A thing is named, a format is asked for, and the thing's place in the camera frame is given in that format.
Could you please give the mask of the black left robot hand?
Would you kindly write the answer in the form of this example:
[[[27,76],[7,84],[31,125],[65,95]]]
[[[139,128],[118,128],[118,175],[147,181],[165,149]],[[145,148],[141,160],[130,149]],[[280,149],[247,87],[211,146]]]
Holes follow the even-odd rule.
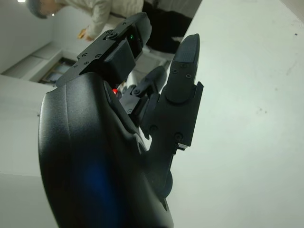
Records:
[[[203,85],[200,37],[179,45],[169,72],[156,67],[118,97],[152,27],[146,13],[98,37],[44,96],[41,177],[61,228],[172,228],[167,197],[177,150],[191,146]]]

